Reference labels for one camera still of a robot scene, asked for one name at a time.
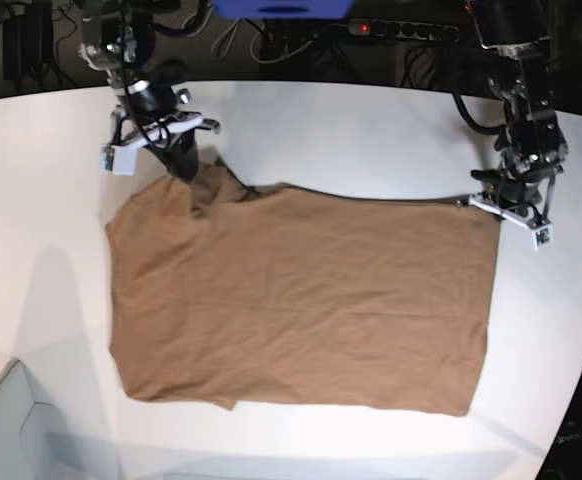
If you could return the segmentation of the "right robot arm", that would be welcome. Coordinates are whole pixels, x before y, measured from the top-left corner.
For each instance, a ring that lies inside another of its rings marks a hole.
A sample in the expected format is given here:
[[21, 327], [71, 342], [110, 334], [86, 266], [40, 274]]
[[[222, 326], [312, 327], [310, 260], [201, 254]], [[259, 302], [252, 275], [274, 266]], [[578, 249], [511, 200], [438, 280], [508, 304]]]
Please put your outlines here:
[[156, 37], [185, 38], [199, 31], [210, 3], [199, 1], [192, 18], [179, 28], [154, 20], [172, 13], [178, 1], [85, 1], [79, 55], [106, 74], [117, 104], [109, 140], [100, 148], [100, 167], [118, 176], [135, 174], [139, 152], [151, 153], [172, 177], [188, 183], [198, 172], [195, 132], [217, 133], [220, 123], [190, 111], [190, 92], [182, 85], [190, 68], [174, 58], [153, 67]]

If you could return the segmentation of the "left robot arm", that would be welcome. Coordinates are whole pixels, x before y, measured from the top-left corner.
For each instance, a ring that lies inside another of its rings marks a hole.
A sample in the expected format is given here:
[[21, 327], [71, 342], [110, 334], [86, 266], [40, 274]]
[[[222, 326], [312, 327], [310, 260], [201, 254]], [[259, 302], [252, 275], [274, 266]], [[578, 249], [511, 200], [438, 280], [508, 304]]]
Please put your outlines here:
[[496, 56], [487, 74], [502, 102], [504, 122], [488, 127], [469, 114], [461, 95], [453, 99], [467, 126], [496, 137], [497, 167], [473, 170], [482, 191], [468, 203], [540, 237], [550, 237], [550, 204], [563, 172], [568, 144], [553, 102], [550, 34], [539, 1], [466, 1], [481, 47]]

